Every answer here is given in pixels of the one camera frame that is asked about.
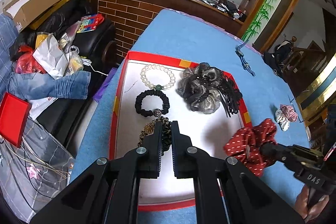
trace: brick pattern panel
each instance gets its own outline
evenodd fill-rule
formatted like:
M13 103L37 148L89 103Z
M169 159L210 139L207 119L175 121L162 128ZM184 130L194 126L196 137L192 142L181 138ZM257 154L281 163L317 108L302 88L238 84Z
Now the brick pattern panel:
M164 7L135 0L98 0L98 13L115 26L119 64L162 9Z

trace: black scrunchie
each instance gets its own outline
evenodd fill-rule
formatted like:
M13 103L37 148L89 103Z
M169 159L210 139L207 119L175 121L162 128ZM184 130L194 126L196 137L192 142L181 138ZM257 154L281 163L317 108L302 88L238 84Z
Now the black scrunchie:
M154 112L152 110L145 110L143 108L141 108L142 105L142 100L148 96L148 95L154 95L154 96L159 96L162 100L162 110L159 109L154 109ZM168 113L168 109L169 109L170 105L169 105L169 99L168 97L160 90L146 90L144 92L141 92L135 100L135 109L136 112L138 114L141 114L144 117L148 117L148 116L153 116L156 113L155 112L159 112L157 113L157 115L155 115L156 117L160 117L161 114L165 115Z
M231 79L224 77L223 71L208 63L187 68L179 84L177 92L190 104L192 111L211 114L219 108L220 102L229 117L239 111L241 92L234 88Z

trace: metal screw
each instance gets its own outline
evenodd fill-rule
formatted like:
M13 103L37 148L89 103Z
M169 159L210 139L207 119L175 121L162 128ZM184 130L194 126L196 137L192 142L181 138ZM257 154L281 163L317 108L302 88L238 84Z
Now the metal screw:
M190 154L195 154L197 152L197 148L193 147L193 146L188 147L187 152L190 153Z
M139 148L137 148L137 150L136 150L136 152L137 152L138 154L144 154L144 153L146 153L146 151L147 151L147 149L144 148L144 147L139 147Z
M104 165L104 164L107 163L107 159L106 158L99 158L99 159L97 159L96 163L98 165Z
M235 165L238 162L238 160L235 157L228 157L227 162L229 164Z

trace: black hair tie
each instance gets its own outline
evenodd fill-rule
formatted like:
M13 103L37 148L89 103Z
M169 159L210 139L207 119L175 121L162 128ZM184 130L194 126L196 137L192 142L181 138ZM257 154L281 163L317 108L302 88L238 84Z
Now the black hair tie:
M142 105L142 100L148 96L148 95L154 95L154 96L159 96L162 100L162 110L161 109L154 109L152 110L145 110L141 108ZM146 90L144 92L141 92L135 100L135 109L138 114L141 114L144 117L148 116L155 116L155 117L160 117L161 115L165 115L168 113L169 109L169 99L168 97L160 90Z

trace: blue tablecloth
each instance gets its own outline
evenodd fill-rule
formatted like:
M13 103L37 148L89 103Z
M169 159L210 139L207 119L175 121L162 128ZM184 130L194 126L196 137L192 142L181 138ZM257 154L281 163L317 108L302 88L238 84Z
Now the blue tablecloth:
M197 63L208 62L233 75L243 94L243 98L253 125L265 118L274 119L274 109L280 104L290 104L293 94L288 85L273 74L262 57L244 47L246 61L256 73L253 77L243 69L235 47L241 40L172 10L162 10L147 27L132 50L151 52ZM76 163L71 175L74 180L99 157L108 156L109 134L114 97L121 67L107 87L85 132ZM283 145L297 144L308 147L308 139L303 123L290 124L288 131L278 131L276 141ZM278 195L293 205L303 184L293 177L282 163L266 168L262 180ZM140 213L139 223L195 223L195 208L174 211Z

